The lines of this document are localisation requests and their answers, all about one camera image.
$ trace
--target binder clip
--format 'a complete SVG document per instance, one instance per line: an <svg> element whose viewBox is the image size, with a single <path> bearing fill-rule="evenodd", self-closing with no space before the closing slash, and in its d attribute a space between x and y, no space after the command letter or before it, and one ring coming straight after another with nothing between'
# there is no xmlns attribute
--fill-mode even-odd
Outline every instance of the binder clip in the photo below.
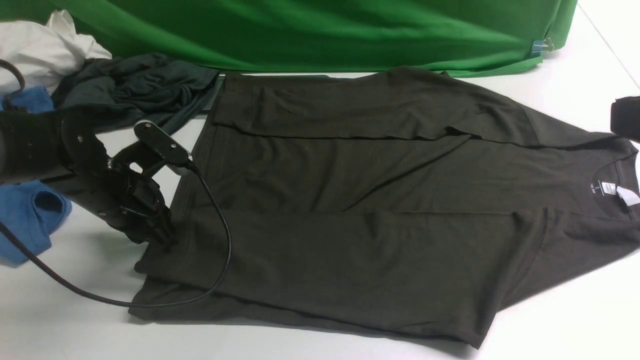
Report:
<svg viewBox="0 0 640 360"><path fill-rule="evenodd" d="M555 49L556 47L551 41L551 38L546 38L544 40L536 40L533 42L533 45L531 46L531 57L533 58L535 56L542 56L542 53L550 53Z"/></svg>

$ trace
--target pile of clothes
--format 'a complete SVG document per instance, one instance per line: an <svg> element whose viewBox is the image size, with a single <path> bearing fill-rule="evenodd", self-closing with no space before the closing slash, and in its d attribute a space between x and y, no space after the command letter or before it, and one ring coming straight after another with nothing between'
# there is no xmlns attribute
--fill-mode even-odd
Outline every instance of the pile of clothes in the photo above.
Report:
<svg viewBox="0 0 640 360"><path fill-rule="evenodd" d="M209 102L218 76L216 69L163 54L112 58L93 37L76 33L66 11L52 13L46 25L0 22L0 44L2 110L83 106L96 133L145 119L172 134ZM92 109L111 115L91 117ZM71 209L67 199L39 181L0 187L0 203L0 220L35 254L51 246L49 235ZM2 235L0 258L26 261Z"/></svg>

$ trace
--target black cable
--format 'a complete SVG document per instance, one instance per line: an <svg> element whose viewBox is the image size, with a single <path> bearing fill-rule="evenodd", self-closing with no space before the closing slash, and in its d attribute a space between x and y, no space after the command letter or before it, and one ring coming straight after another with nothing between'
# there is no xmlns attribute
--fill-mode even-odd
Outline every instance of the black cable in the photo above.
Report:
<svg viewBox="0 0 640 360"><path fill-rule="evenodd" d="M7 111L24 110L22 106L15 106L12 103L13 96L21 93L24 90L24 86L26 84L24 81L24 76L22 75L20 70L17 67L15 67L14 64L6 60L0 59L0 68L9 70L13 74L13 76L15 76L15 78L18 80L18 85L20 85L20 88L18 90L4 96L4 99L2 100L2 105L4 110L7 110Z"/></svg>
<svg viewBox="0 0 640 360"><path fill-rule="evenodd" d="M232 247L231 232L229 231L229 225L227 224L227 220L225 219L225 216L222 214L222 210L218 206L216 199L213 197L213 194L211 193L211 190L207 186L207 182L205 181L204 177L202 177L202 174L200 173L199 169L193 164L193 162L189 163L187 168L198 177L198 179L200 180L200 183L204 187L204 190L207 192L207 195L209 196L209 200L211 200L211 204L216 209L216 212L218 213L218 216L220 217L220 221L222 222L222 225L224 226L225 232L227 234L227 246L228 246L227 259L225 260L225 265L222 268L222 271L220 272L220 275L218 276L218 279L216 280L216 282L204 294L194 297L192 299L181 300L176 302L168 302L165 304L134 304L132 302L113 300L106 297L101 297L96 294L92 294L68 282L67 280L62 278L60 275L58 275L55 271L53 271L50 267L45 265L45 263L43 263L40 259L38 259L26 246L24 246L24 244L20 240L18 240L18 238L9 229L7 229L7 227L5 226L4 223L2 223L2 221L0 221L0 233L3 233L6 236L6 238L9 240L9 242L13 244L13 246L18 248L18 250L20 250L21 253L23 253L29 260L31 260L32 263L34 263L38 268L44 271L49 277L51 277L51 279L54 279L56 282L58 282L58 284L66 287L67 289L73 291L74 293L82 297L86 297L88 299L91 299L97 302L103 302L105 304L122 306L122 307L141 307L144 309L157 309L159 307L181 306L181 305L191 304L199 300L203 300L204 298L207 298L214 293L218 285L220 285L222 280L224 280L225 275L227 274L227 270L229 269L229 264L231 263L231 247Z"/></svg>

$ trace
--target white label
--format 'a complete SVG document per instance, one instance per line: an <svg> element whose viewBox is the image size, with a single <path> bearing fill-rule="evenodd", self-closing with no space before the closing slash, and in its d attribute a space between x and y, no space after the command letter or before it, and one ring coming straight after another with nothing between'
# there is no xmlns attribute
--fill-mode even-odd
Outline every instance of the white label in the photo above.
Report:
<svg viewBox="0 0 640 360"><path fill-rule="evenodd" d="M616 185L612 183L602 183L602 191L610 195L616 194Z"/></svg>
<svg viewBox="0 0 640 360"><path fill-rule="evenodd" d="M633 191L625 188L618 187L618 196L621 197L626 203L627 206L633 206L636 204L640 204L640 197Z"/></svg>

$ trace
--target black cloth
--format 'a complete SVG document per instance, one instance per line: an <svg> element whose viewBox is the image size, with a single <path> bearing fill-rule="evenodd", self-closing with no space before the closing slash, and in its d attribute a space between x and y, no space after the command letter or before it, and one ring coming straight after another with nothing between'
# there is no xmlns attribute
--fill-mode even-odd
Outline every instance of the black cloth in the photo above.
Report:
<svg viewBox="0 0 640 360"><path fill-rule="evenodd" d="M112 119L93 120L96 132L133 126L141 119L172 134L191 120L214 93L216 69L163 54L92 59L65 77L51 95L56 108L107 107Z"/></svg>
<svg viewBox="0 0 640 360"><path fill-rule="evenodd" d="M637 151L425 70L359 79L229 76L194 150L234 237L201 302L146 320L249 318L479 347L497 311L635 250ZM194 177L179 244L149 245L137 303L220 273L225 234Z"/></svg>
<svg viewBox="0 0 640 360"><path fill-rule="evenodd" d="M640 142L640 96L624 97L611 104L611 132Z"/></svg>

